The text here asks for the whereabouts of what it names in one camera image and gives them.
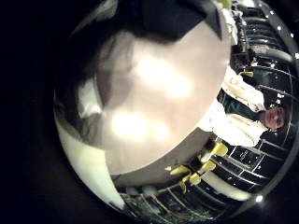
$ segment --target black background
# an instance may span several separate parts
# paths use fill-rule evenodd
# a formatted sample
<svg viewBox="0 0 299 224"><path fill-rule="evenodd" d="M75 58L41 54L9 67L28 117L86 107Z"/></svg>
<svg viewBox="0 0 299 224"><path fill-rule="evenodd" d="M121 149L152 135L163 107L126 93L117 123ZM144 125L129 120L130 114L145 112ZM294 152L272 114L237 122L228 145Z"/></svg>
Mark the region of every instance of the black background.
<svg viewBox="0 0 299 224"><path fill-rule="evenodd" d="M58 55L73 27L96 2L0 3L0 223L135 223L82 184L65 158L53 121ZM269 4L297 38L296 0ZM296 160L264 203L223 223L295 223L298 165Z"/></svg>

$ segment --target yellow seat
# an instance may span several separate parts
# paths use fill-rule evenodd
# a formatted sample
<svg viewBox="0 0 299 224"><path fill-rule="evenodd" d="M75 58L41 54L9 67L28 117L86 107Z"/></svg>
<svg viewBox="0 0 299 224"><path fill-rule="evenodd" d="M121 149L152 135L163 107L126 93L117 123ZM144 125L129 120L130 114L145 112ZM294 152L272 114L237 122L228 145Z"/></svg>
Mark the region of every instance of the yellow seat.
<svg viewBox="0 0 299 224"><path fill-rule="evenodd" d="M227 152L228 148L225 144L221 142L215 142L215 146L211 150L210 155L225 156Z"/></svg>
<svg viewBox="0 0 299 224"><path fill-rule="evenodd" d="M239 75L245 75L245 76L248 76L248 77L253 77L254 76L253 72L240 72Z"/></svg>
<svg viewBox="0 0 299 224"><path fill-rule="evenodd" d="M184 166L184 165L180 165L178 166L176 169L173 169L171 172L170 172L170 175L179 175L179 174L183 174L183 173L191 173L191 170Z"/></svg>
<svg viewBox="0 0 299 224"><path fill-rule="evenodd" d="M204 171L212 171L215 168L216 168L216 164L213 161L207 161L203 164L199 172L202 173Z"/></svg>
<svg viewBox="0 0 299 224"><path fill-rule="evenodd" d="M192 171L184 165L180 165L178 166L176 169L173 169L170 172L170 175L179 175L179 174L184 174L184 173L188 173L187 175L185 175L179 182L179 186L181 187L183 193L187 192L187 186L186 186L186 182L190 179L190 176L192 174Z"/></svg>
<svg viewBox="0 0 299 224"><path fill-rule="evenodd" d="M232 9L232 0L218 0L218 2L222 3L223 4L223 7L231 10Z"/></svg>
<svg viewBox="0 0 299 224"><path fill-rule="evenodd" d="M189 181L190 181L190 183L192 183L193 185L198 185L198 184L202 181L202 179L201 179L201 177L200 177L199 174L194 173L194 174L192 174L192 175L190 176Z"/></svg>

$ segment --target man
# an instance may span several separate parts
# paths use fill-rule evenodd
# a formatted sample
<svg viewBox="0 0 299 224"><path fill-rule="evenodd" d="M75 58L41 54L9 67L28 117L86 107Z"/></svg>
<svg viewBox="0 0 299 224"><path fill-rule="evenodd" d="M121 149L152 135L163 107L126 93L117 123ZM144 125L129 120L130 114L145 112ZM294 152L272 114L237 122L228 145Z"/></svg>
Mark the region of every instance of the man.
<svg viewBox="0 0 299 224"><path fill-rule="evenodd" d="M285 123L285 110L265 109L263 93L247 84L228 66L221 84L226 93L222 104L214 100L198 127L213 132L231 146L254 147L262 133L275 132Z"/></svg>

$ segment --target seat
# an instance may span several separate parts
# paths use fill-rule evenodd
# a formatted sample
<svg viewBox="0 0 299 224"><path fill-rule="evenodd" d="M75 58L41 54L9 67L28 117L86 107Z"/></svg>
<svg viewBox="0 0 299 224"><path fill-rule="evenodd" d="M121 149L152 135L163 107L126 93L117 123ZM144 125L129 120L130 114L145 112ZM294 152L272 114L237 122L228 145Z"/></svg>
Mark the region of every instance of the seat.
<svg viewBox="0 0 299 224"><path fill-rule="evenodd" d="M212 149L207 150L204 155L198 155L197 158L201 163L205 163L209 161L209 159L213 155L223 157L226 155L227 152L228 152L228 147L225 144L223 144L222 142L214 142L214 147Z"/></svg>

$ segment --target white surface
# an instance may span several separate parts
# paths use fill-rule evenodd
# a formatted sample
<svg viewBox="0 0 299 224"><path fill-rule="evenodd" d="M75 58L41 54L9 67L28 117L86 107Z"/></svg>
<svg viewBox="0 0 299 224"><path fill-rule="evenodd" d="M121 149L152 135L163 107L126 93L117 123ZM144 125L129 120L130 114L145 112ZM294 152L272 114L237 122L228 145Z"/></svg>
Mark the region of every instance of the white surface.
<svg viewBox="0 0 299 224"><path fill-rule="evenodd" d="M124 201L110 177L105 151L80 142L74 137L76 133L71 134L75 130L57 113L55 113L55 121L64 152L80 179L105 203L113 203L122 209Z"/></svg>
<svg viewBox="0 0 299 224"><path fill-rule="evenodd" d="M217 192L222 193L227 197L235 199L237 201L246 201L251 197L250 193L231 186L221 178L217 177L213 172L205 173L202 179Z"/></svg>

